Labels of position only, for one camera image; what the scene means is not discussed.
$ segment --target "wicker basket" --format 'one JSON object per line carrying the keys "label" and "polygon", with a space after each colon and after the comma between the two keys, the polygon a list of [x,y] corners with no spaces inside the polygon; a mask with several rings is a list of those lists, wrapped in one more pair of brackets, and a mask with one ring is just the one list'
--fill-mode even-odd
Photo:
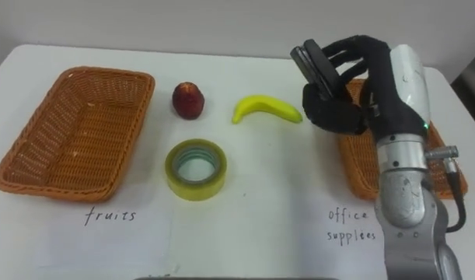
{"label": "wicker basket", "polygon": [[63,72],[0,163],[0,190],[105,201],[117,189],[155,80],[78,67]]}
{"label": "wicker basket", "polygon": [[[348,91],[358,102],[363,80],[356,79],[348,85]],[[351,191],[358,198],[372,200],[377,197],[379,191],[379,166],[377,163],[377,153],[370,131],[366,131],[359,136],[338,136],[339,150],[344,164],[344,170],[348,177]],[[438,131],[431,124],[429,130],[428,148],[433,149],[444,146]],[[444,166],[439,161],[432,161],[429,164],[431,176],[434,181],[434,190],[440,198],[452,198],[452,192],[445,176]],[[467,183],[460,171],[462,191],[465,194],[468,190]]]}

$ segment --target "robot finger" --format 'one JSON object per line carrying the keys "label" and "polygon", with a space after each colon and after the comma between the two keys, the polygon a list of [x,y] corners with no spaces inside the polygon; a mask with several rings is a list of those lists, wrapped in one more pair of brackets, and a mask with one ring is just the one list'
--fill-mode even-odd
{"label": "robot finger", "polygon": [[370,54],[378,53],[382,49],[388,49],[386,42],[377,40],[366,35],[355,35],[343,40],[333,42],[322,49],[323,53],[329,58],[342,51],[353,51],[359,53],[363,58]]}
{"label": "robot finger", "polygon": [[344,52],[341,52],[340,54],[336,54],[329,60],[330,60],[330,63],[332,63],[332,65],[335,68],[337,68],[346,62],[355,61],[360,58],[361,58],[361,55],[356,51],[344,51]]}
{"label": "robot finger", "polygon": [[323,53],[328,57],[332,57],[342,51],[356,51],[356,38],[357,36],[348,37],[343,40],[335,41],[332,44],[322,49]]}
{"label": "robot finger", "polygon": [[360,61],[359,63],[355,64],[354,66],[352,66],[341,74],[341,82],[344,85],[348,84],[352,79],[365,73],[367,71],[367,68],[367,61]]}

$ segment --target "apple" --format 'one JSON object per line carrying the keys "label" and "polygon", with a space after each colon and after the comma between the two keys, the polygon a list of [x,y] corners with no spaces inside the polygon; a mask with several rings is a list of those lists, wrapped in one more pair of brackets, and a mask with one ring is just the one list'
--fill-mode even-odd
{"label": "apple", "polygon": [[195,120],[203,111],[204,96],[192,82],[182,82],[173,91],[172,104],[183,119]]}

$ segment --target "clear tape roll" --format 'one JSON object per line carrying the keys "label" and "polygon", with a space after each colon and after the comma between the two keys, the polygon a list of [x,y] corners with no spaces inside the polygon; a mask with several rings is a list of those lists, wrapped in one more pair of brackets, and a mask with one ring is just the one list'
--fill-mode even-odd
{"label": "clear tape roll", "polygon": [[[203,159],[210,163],[214,172],[202,180],[188,180],[179,170],[189,160]],[[190,139],[173,147],[165,161],[169,188],[188,201],[203,201],[215,196],[225,183],[227,160],[223,150],[204,139]]]}

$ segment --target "yellow banana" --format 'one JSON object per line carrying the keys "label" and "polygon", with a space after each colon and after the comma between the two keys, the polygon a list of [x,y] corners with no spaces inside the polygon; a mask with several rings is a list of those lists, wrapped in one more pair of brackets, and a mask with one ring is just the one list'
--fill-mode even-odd
{"label": "yellow banana", "polygon": [[238,124],[244,116],[257,111],[274,114],[295,123],[302,121],[301,113],[291,104],[272,96],[252,95],[242,98],[237,103],[232,123]]}

